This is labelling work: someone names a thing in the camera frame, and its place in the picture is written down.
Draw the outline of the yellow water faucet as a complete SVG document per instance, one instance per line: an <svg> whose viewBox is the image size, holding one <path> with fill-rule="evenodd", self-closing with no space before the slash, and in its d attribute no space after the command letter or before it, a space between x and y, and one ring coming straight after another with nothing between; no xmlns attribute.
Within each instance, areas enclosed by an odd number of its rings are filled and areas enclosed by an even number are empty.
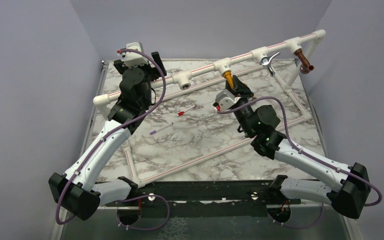
<svg viewBox="0 0 384 240"><path fill-rule="evenodd" d="M238 77L236 75L232 74L232 72L230 70L225 71L223 73L223 77L224 77L225 81L227 81L229 83L232 91L239 89L240 80L238 79Z"/></svg>

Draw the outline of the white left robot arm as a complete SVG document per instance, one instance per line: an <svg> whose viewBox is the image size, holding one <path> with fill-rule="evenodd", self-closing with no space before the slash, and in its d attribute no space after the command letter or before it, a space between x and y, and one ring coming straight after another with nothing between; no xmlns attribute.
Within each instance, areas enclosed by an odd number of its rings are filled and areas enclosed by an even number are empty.
<svg viewBox="0 0 384 240"><path fill-rule="evenodd" d="M64 174L54 173L49 178L51 193L57 203L55 221L59 225L71 220L60 219L61 208L84 221L99 206L115 201L128 206L137 199L135 184L130 180L96 184L96 179L115 151L162 103L167 72L159 52L148 56L140 50L124 48L119 53L125 55L123 64L126 66L119 87L121 96L109 113L101 133Z"/></svg>

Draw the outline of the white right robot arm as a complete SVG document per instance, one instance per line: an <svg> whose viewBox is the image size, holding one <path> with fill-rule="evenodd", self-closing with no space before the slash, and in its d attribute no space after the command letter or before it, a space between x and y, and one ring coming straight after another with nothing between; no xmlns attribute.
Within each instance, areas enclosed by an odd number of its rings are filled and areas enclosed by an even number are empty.
<svg viewBox="0 0 384 240"><path fill-rule="evenodd" d="M252 138L251 146L263 157L287 163L314 180L277 177L268 190L269 199L279 204L285 199L302 199L330 205L336 212L358 219L367 206L371 192L367 168L356 162L341 163L302 147L290 139L288 129L276 130L280 124L272 105L253 110L253 92L236 75L227 77L225 89L216 96L214 107L220 114L233 113L239 122L238 132Z"/></svg>

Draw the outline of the white PVC pipe frame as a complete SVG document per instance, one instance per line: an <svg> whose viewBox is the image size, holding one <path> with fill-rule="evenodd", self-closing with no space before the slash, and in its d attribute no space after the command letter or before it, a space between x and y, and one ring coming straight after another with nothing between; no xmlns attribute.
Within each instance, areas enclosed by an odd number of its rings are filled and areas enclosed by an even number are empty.
<svg viewBox="0 0 384 240"><path fill-rule="evenodd" d="M170 77L167 77L165 81L167 85L178 84L180 91L165 95L163 100L168 101L225 82L223 73L228 70L238 77L254 73L258 70L265 70L259 64L260 60L265 56L271 56L283 49L288 49L292 54L294 54L294 51L297 49L302 49L304 55L309 60L310 56L313 54L318 44L324 39L325 35L325 30L316 30L311 34L287 39L275 45L263 46L242 55L219 59L204 67L174 73ZM276 73L276 76L273 78L276 79L283 92L293 101L301 112L299 118L290 122L285 121L283 125L278 127L279 130L283 130L285 126L293 127L312 119L310 112L306 110L292 90L292 84L296 81L298 74L300 73L300 66L301 62L299 60L295 71L289 77L288 81L284 81L277 74L275 68L272 67Z"/></svg>

